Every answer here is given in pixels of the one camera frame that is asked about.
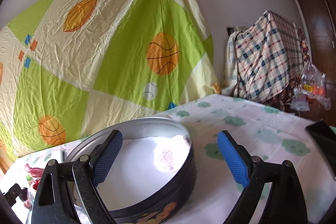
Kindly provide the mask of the cloud print tablecloth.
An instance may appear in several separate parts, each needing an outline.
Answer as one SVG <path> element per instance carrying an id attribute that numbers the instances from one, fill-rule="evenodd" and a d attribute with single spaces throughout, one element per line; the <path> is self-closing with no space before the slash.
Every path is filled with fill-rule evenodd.
<path id="1" fill-rule="evenodd" d="M 248 100 L 212 94 L 160 113 L 188 129 L 197 182 L 183 208 L 166 223 L 222 223 L 243 187 L 236 183 L 221 152 L 218 134 L 226 130 L 251 155 L 266 162 L 290 160 L 305 197 L 307 218 L 317 223 L 335 199 L 335 179 L 307 119 Z"/>

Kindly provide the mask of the red drawstring pouch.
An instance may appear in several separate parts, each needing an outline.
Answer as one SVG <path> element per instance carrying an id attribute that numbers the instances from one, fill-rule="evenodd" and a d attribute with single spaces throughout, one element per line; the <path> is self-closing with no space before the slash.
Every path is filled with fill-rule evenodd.
<path id="1" fill-rule="evenodd" d="M 29 174 L 29 183 L 30 186 L 34 189 L 37 190 L 39 183 L 41 181 L 44 169 L 43 168 L 38 168 L 38 167 L 30 167 L 29 164 L 25 164 L 25 170 Z"/>

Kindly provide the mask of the plastic bag of toys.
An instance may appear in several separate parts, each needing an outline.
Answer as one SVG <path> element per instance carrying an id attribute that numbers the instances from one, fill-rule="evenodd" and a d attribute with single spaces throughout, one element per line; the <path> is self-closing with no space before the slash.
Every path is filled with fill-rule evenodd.
<path id="1" fill-rule="evenodd" d="M 301 71 L 298 85 L 293 88 L 289 109 L 305 119 L 323 120 L 325 112 L 331 109 L 325 76 L 314 64 L 307 61 Z"/>

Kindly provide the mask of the green yellow basketball sheet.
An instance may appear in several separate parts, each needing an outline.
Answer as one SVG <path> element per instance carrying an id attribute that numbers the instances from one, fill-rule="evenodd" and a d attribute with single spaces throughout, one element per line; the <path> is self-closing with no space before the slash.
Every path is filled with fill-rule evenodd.
<path id="1" fill-rule="evenodd" d="M 197 0 L 39 0 L 1 29 L 1 163 L 218 92 Z"/>

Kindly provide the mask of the plaid cloth cover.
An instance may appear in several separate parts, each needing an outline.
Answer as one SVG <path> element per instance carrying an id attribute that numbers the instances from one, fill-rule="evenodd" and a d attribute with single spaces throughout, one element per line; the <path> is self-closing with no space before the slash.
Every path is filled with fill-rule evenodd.
<path id="1" fill-rule="evenodd" d="M 308 60 L 300 26 L 266 10 L 250 28 L 235 27 L 230 34 L 222 94 L 258 103 L 286 102 Z"/>

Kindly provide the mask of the round cookie tin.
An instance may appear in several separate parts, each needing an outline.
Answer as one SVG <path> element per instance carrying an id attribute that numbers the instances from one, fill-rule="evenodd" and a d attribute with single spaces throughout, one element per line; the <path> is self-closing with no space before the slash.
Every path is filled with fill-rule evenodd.
<path id="1" fill-rule="evenodd" d="M 197 170 L 191 135 L 180 123 L 146 117 L 105 128 L 84 139 L 66 157 L 75 161 L 104 143 L 113 130 L 122 145 L 103 172 L 97 191 L 117 223 L 165 223 L 191 196 Z"/>

